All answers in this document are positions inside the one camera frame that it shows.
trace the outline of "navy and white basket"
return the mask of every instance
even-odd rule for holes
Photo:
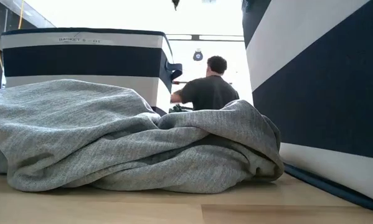
[[[182,74],[162,32],[49,28],[2,35],[7,87],[76,79],[134,89],[159,114],[170,107],[171,81]]]

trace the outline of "floor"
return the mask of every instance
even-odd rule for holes
[[[110,192],[82,187],[46,193],[11,189],[0,176],[0,224],[6,223],[373,223],[373,212],[283,175],[217,195]]]

